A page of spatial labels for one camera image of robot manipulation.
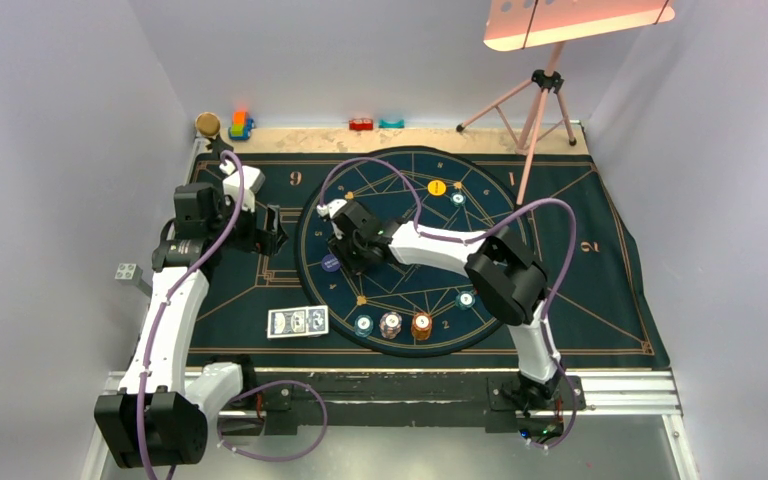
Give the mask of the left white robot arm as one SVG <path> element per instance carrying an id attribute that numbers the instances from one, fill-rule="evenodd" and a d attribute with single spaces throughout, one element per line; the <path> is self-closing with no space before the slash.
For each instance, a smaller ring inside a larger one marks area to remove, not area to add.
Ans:
<path id="1" fill-rule="evenodd" d="M 244 409 L 258 382 L 246 356 L 211 361 L 186 382 L 196 318 L 222 248 L 271 256 L 287 240 L 280 208 L 266 208 L 259 227 L 255 196 L 265 181 L 255 167 L 223 167 L 221 186 L 176 188 L 174 216 L 152 253 L 153 290 L 138 345 L 113 394 L 98 397 L 94 419 L 115 463 L 124 469 L 196 464 L 216 438 L 220 410 Z"/>

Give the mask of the green poker chip stack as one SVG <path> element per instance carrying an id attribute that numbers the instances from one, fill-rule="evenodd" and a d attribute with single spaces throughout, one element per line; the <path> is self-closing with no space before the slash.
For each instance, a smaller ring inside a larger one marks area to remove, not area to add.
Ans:
<path id="1" fill-rule="evenodd" d="M 353 331 L 356 336 L 366 338 L 371 335 L 373 327 L 373 319 L 369 315 L 361 314 L 355 318 Z"/>

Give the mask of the round blue poker mat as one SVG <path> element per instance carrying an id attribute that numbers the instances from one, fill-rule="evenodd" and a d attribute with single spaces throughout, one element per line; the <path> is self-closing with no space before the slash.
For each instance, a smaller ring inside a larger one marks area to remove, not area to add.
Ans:
<path id="1" fill-rule="evenodd" d="M 504 323 L 476 302 L 459 309 L 459 292 L 474 293 L 466 277 L 422 266 L 380 264 L 360 275 L 345 269 L 329 273 L 321 268 L 332 233 L 315 211 L 319 197 L 328 200 L 354 197 L 381 221 L 412 219 L 422 201 L 424 226 L 455 231 L 483 231 L 514 208 L 511 155 L 454 154 L 430 147 L 397 147 L 376 152 L 379 163 L 357 162 L 334 172 L 342 156 L 305 155 L 291 167 L 288 181 L 298 188 L 301 213 L 295 225 L 294 260 L 297 277 L 307 299 L 329 308 L 330 327 L 360 348 L 400 357 L 449 354 L 512 356 L 515 353 Z M 443 196 L 428 194 L 433 179 L 446 183 Z M 466 196 L 462 207 L 451 204 L 455 192 Z M 379 322 L 390 311 L 402 316 L 401 332 L 391 340 L 381 336 Z M 418 312 L 427 313 L 433 329 L 427 341 L 411 335 Z M 358 315 L 369 315 L 373 331 L 366 338 L 354 334 Z"/>

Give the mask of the teal toy block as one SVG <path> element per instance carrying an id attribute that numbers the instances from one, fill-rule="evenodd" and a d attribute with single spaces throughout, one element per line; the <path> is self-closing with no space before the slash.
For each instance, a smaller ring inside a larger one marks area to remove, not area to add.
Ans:
<path id="1" fill-rule="evenodd" d="M 380 118 L 378 127 L 380 129 L 403 129 L 405 120 L 403 118 Z"/>

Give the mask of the blue playing card deck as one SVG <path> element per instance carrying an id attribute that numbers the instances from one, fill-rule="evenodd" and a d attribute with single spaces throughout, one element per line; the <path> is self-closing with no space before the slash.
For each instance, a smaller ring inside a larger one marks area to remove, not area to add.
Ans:
<path id="1" fill-rule="evenodd" d="M 328 332 L 329 309 L 325 305 L 268 311 L 267 338 L 270 340 L 316 337 Z"/>

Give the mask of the pink white poker chip stack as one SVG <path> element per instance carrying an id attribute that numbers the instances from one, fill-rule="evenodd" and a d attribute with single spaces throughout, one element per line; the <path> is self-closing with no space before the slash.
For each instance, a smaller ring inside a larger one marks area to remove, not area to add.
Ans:
<path id="1" fill-rule="evenodd" d="M 384 339 L 394 339 L 402 327 L 402 316 L 395 311 L 386 312 L 380 319 L 379 328 Z"/>

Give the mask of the purple small blind button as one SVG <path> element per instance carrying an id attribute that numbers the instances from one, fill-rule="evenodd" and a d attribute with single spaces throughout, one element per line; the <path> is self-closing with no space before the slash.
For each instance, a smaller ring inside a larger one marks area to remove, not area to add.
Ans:
<path id="1" fill-rule="evenodd" d="M 325 255 L 321 262 L 320 262 L 321 268 L 329 273 L 337 272 L 341 269 L 341 262 L 340 260 L 334 255 L 334 254 L 327 254 Z"/>

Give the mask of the gold round knob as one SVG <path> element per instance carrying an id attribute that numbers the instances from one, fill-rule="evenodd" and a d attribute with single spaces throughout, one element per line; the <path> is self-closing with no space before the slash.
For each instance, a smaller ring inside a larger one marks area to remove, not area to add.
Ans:
<path id="1" fill-rule="evenodd" d="M 201 136 L 215 138 L 220 133 L 221 121 L 215 113 L 203 112 L 196 117 L 194 126 Z"/>

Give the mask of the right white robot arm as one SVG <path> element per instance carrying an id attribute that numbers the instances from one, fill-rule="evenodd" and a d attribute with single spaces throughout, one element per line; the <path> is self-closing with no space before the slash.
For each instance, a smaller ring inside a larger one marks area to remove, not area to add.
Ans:
<path id="1" fill-rule="evenodd" d="M 549 274 L 510 225 L 542 206 L 567 203 L 544 198 L 531 202 L 487 231 L 435 229 L 415 220 L 380 221 L 356 200 L 320 203 L 318 216 L 333 229 L 329 250 L 353 274 L 379 264 L 430 267 L 466 277 L 485 309 L 507 325 L 518 355 L 524 399 L 544 407 L 556 399 L 563 378 L 548 312 L 555 293 Z"/>

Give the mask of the colourful toy block stack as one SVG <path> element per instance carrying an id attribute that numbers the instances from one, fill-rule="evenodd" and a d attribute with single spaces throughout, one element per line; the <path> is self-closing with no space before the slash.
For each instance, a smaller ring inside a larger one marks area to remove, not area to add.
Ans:
<path id="1" fill-rule="evenodd" d="M 237 110 L 232 114 L 228 136 L 234 141 L 247 141 L 251 137 L 255 122 L 247 110 Z"/>

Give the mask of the red toy block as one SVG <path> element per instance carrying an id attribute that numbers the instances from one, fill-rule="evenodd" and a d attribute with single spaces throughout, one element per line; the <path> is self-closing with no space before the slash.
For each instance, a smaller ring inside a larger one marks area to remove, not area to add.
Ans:
<path id="1" fill-rule="evenodd" d="M 367 117 L 352 118 L 348 121 L 348 127 L 351 131 L 370 131 L 375 128 L 375 121 Z"/>

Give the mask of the orange red poker chip stack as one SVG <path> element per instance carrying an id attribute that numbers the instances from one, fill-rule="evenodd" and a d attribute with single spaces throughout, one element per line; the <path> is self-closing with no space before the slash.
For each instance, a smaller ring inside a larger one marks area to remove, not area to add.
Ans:
<path id="1" fill-rule="evenodd" d="M 411 322 L 411 335 L 417 342 L 427 341 L 432 333 L 433 320 L 425 312 L 418 312 Z"/>

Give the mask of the yellow dealer button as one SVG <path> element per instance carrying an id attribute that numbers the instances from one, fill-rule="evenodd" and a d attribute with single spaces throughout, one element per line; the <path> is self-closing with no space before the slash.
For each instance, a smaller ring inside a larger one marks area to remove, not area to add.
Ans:
<path id="1" fill-rule="evenodd" d="M 447 185 L 444 181 L 439 179 L 433 179 L 427 184 L 427 192 L 434 197 L 443 196 L 447 191 Z"/>

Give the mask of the grey lego brick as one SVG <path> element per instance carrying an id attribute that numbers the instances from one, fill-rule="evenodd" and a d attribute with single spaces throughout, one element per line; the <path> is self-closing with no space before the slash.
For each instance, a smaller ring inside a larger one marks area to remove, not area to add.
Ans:
<path id="1" fill-rule="evenodd" d="M 119 282 L 137 282 L 141 277 L 141 270 L 135 263 L 120 263 L 115 272 L 115 279 Z"/>

